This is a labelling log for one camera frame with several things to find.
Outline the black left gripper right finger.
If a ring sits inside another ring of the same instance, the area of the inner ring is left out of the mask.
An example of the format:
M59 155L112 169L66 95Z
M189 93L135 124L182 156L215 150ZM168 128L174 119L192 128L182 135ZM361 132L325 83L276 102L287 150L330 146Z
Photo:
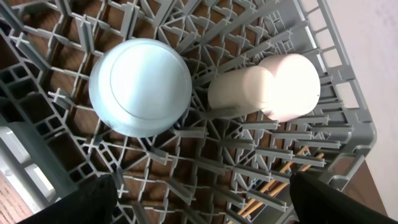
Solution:
M397 224L302 171L290 177L289 194L299 223Z

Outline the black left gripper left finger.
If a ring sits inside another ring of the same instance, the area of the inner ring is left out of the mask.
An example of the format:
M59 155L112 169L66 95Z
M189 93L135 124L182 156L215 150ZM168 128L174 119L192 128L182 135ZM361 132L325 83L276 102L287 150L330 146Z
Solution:
M117 201L118 196L113 176L106 174L39 213L20 221L19 224L111 223Z

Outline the pink bowl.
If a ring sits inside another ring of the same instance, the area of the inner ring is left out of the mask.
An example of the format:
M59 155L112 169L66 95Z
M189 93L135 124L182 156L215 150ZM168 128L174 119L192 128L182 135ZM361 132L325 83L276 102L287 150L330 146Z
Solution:
M299 54L274 55L259 65L274 77L270 105L262 109L269 119L283 123L315 108L320 98L320 79L308 58Z

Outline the light blue bowl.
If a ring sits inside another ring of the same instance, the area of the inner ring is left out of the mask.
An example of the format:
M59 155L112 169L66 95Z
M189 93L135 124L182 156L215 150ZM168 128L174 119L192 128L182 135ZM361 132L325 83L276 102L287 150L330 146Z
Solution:
M99 119L125 136L146 138L168 130L186 112L192 95L187 64L154 39L127 40L95 63L89 80Z

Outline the white cup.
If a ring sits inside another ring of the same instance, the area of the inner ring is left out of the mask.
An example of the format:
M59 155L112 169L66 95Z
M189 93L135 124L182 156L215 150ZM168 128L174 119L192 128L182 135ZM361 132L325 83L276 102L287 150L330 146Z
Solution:
M225 118L236 118L269 109L275 88L273 74L256 65L226 72L211 81L208 102L213 110L232 108Z

